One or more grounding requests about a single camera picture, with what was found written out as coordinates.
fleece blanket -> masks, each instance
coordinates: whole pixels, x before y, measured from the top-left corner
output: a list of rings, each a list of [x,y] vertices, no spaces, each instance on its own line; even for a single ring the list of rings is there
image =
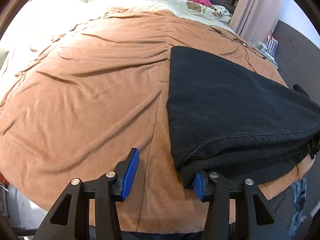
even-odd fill
[[[73,178],[96,179],[137,147],[140,165],[131,195],[117,203],[121,229],[203,230],[208,204],[183,188],[170,154],[170,50],[204,50],[285,85],[268,60],[234,37],[168,10],[119,7],[61,33],[20,66],[12,86],[6,86],[0,102],[0,172],[49,210]],[[268,199],[274,197],[312,163],[307,156],[290,173],[260,185],[261,190]],[[231,201],[230,222],[234,219]],[[90,224],[95,224],[94,201]]]

curtain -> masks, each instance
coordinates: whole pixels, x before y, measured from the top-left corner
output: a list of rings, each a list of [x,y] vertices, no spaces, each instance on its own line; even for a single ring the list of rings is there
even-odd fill
[[[246,41],[264,41],[274,31],[285,0],[239,0],[229,27]]]

